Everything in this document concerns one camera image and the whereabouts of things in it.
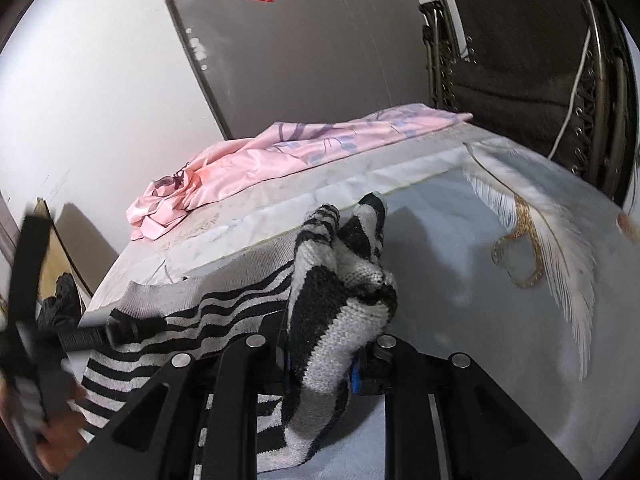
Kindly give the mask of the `person's left hand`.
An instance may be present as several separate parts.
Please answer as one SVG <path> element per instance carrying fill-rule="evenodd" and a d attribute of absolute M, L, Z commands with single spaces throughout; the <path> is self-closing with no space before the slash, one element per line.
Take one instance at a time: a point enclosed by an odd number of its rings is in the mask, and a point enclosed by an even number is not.
<path fill-rule="evenodd" d="M 85 397 L 86 390 L 76 385 L 67 401 L 68 411 L 53 417 L 41 429 L 43 440 L 37 444 L 36 454 L 49 474 L 62 474 L 87 445 L 81 431 L 87 428 L 88 422 L 77 407 Z"/>

